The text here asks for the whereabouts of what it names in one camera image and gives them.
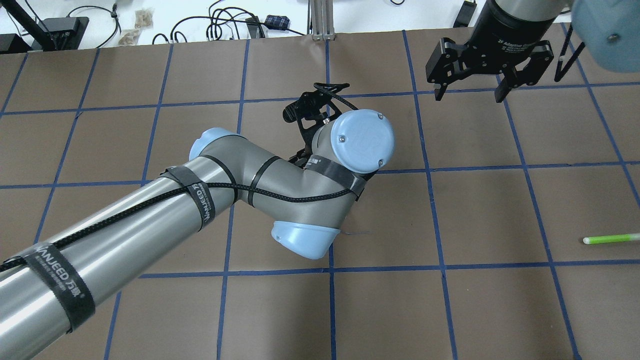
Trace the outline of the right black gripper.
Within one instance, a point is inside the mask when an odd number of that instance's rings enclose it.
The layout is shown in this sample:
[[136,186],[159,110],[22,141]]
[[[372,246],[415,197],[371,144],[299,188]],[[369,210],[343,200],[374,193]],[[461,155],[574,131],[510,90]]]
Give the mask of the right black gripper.
[[442,100],[449,84],[471,75],[502,73],[496,103],[522,85],[536,85],[554,58],[543,39],[553,22],[551,0],[487,0],[467,41],[443,37],[427,60],[435,101]]

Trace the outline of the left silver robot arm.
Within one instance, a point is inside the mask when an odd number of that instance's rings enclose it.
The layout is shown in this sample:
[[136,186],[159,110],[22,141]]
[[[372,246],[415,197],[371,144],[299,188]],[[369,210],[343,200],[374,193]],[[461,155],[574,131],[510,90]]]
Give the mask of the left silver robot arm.
[[391,121],[347,111],[311,133],[296,166],[230,130],[197,139],[183,165],[1,264],[3,360],[29,360],[238,201],[273,218],[273,239],[322,258],[373,174],[391,159]]

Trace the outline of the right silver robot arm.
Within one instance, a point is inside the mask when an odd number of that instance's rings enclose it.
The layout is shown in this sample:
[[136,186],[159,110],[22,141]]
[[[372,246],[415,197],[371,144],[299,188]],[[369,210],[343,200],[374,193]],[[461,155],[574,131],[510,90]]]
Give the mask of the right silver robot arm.
[[639,71],[637,0],[487,0],[466,43],[441,38],[427,60],[425,75],[435,100],[450,84],[474,75],[502,75],[494,90],[497,103],[514,89],[536,85],[555,59],[544,36],[564,9],[571,22],[557,56],[555,82],[583,50],[607,71]]

